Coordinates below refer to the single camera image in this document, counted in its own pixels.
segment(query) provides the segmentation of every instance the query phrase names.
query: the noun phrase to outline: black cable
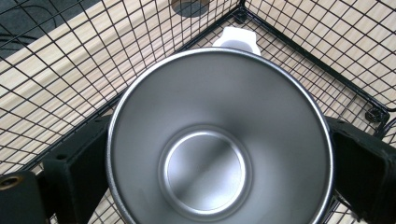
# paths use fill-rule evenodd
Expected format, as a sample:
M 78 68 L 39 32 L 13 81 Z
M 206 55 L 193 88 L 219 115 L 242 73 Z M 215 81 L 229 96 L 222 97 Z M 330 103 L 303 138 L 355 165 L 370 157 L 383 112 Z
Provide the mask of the black cable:
M 37 5 L 32 5 L 32 6 L 22 6 L 22 5 L 19 5 L 19 7 L 14 7 L 14 8 L 12 8 L 11 10 L 21 9 L 21 7 L 24 7 L 24 8 L 28 8 L 28 7 L 38 7 L 38 8 L 41 8 L 41 9 L 46 10 L 46 11 L 50 14 L 50 16 L 52 17 L 52 20 L 53 20 L 53 23 L 54 23 L 54 25 L 55 25 L 55 28 L 58 27 L 58 24 L 56 23 L 55 17 L 53 16 L 53 14 L 52 14 L 47 8 L 41 7 L 41 6 L 37 6 Z
M 21 44 L 21 45 L 24 45 L 24 46 L 30 44 L 30 43 L 23 42 L 23 41 L 18 41 L 18 40 L 15 40 L 15 39 L 12 39 L 12 40 L 0 39 L 0 42 L 8 42 L 8 43 L 13 43 L 13 44 Z
M 18 51 L 19 49 L 0 49 L 0 50 L 15 50 L 15 51 Z
M 9 35 L 9 34 L 0 34 L 0 37 L 12 37 L 12 38 L 26 38 L 26 39 L 32 39 L 32 40 L 37 40 L 36 37 L 29 36 L 29 35 L 19 35 L 18 37 L 15 37 L 15 35 Z

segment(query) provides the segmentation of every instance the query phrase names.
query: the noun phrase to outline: wooden surface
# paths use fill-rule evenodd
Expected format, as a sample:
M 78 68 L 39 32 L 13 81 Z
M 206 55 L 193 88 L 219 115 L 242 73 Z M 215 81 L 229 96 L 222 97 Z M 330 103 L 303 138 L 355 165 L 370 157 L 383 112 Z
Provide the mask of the wooden surface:
M 235 0 L 213 2 L 210 12 L 198 21 L 197 18 L 182 20 L 168 6 L 168 1 L 163 0 L 100 2 L 41 37 L 28 49 L 22 49 L 0 62 L 0 174 L 19 169 L 126 88 L 146 67 L 171 55 L 235 4 Z M 361 18 L 358 11 L 369 10 L 373 2 L 360 1 L 354 5 L 356 12 L 346 12 L 346 5 L 339 2 L 332 6 L 321 3 L 321 7 L 308 1 L 301 4 L 293 1 L 293 4 L 247 1 L 253 13 L 308 51 L 312 50 L 315 56 L 364 90 L 371 94 L 384 92 L 376 96 L 378 100 L 396 99 L 394 35 L 383 42 L 388 49 L 393 49 L 393 54 L 381 61 L 381 66 L 370 67 L 388 53 L 384 48 L 372 49 L 374 42 L 387 33 L 383 30 L 378 30 L 375 35 L 368 32 L 372 22 Z M 331 12 L 329 16 L 323 17 L 324 8 Z M 393 19 L 389 23 L 385 18 L 388 11 L 376 7 L 367 14 L 374 20 L 383 20 L 394 31 L 396 14 L 389 16 Z M 354 22 L 356 29 L 351 29 L 347 21 Z M 225 25 L 241 27 L 232 21 Z M 316 97 L 326 115 L 337 117 L 342 114 L 344 119 L 366 132 L 373 131 L 355 119 L 357 116 L 364 119 L 362 109 L 370 108 L 356 94 L 311 62 L 293 54 L 292 49 L 274 40 L 255 23 L 250 22 L 243 27 L 254 30 L 258 36 L 265 36 L 258 39 L 262 57 L 279 64 L 298 78 Z M 210 47 L 221 34 L 221 29 L 208 35 L 195 48 Z M 362 37 L 361 32 L 370 35 Z M 340 34 L 344 34 L 345 39 L 340 38 Z M 376 77 L 370 72 L 387 75 Z

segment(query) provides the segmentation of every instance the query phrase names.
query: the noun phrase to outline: white mug handle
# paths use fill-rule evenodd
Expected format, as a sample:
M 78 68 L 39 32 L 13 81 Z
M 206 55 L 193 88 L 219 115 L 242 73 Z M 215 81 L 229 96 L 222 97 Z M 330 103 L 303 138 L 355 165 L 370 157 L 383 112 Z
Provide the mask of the white mug handle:
M 231 26 L 224 28 L 221 37 L 213 43 L 213 47 L 241 49 L 261 55 L 259 46 L 256 44 L 256 33 Z

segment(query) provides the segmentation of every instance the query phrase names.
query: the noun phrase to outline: black plastic bracket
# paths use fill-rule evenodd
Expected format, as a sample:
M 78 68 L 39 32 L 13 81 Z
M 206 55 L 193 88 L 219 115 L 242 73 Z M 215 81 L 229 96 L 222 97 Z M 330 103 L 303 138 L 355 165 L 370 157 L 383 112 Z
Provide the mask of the black plastic bracket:
M 339 119 L 326 118 L 335 159 L 335 189 L 371 224 L 396 222 L 396 148 Z
M 46 223 L 54 213 L 59 223 L 87 223 L 108 188 L 109 119 L 91 121 L 51 151 L 40 175 L 2 176 L 0 223 Z M 396 149 L 344 121 L 326 120 L 334 150 L 335 189 L 358 218 L 370 224 L 394 224 Z
M 110 116 L 95 119 L 56 147 L 44 160 L 47 185 L 55 191 L 60 223 L 87 223 L 105 194 L 105 152 Z
M 0 223 L 47 223 L 35 174 L 21 171 L 0 177 Z

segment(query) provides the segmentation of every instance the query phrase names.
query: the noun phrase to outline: wire mesh basket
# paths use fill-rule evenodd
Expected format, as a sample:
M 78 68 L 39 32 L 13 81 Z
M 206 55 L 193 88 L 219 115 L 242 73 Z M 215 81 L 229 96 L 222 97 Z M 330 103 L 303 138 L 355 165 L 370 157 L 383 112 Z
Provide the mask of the wire mesh basket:
M 296 77 L 326 116 L 396 147 L 395 8 L 390 0 L 6 1 L 0 175 L 39 173 L 48 152 L 111 114 L 146 68 L 211 47 L 226 26 L 254 31 L 262 57 Z M 123 222 L 109 191 L 90 222 Z M 324 220 L 355 222 L 336 200 Z

